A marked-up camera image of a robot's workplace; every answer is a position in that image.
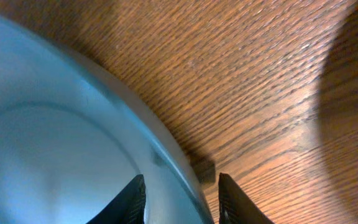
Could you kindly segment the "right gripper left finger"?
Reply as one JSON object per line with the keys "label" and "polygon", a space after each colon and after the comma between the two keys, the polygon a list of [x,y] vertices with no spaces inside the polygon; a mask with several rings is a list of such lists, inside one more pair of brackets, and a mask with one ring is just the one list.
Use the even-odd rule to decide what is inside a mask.
{"label": "right gripper left finger", "polygon": [[144,224],[145,204],[144,176],[139,174],[87,224]]}

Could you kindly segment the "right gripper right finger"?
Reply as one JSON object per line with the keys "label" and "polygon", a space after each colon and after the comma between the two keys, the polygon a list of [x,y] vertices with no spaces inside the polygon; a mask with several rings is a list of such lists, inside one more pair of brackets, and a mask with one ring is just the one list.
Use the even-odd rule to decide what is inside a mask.
{"label": "right gripper right finger", "polygon": [[219,224],[273,224],[229,174],[219,174],[218,187]]}

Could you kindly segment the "dark blue plate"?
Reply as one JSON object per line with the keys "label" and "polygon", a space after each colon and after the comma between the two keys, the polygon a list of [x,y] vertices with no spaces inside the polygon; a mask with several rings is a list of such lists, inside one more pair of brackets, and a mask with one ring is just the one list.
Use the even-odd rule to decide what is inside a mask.
{"label": "dark blue plate", "polygon": [[0,223],[86,223],[137,175],[145,223],[211,223],[164,124],[74,50],[0,16]]}

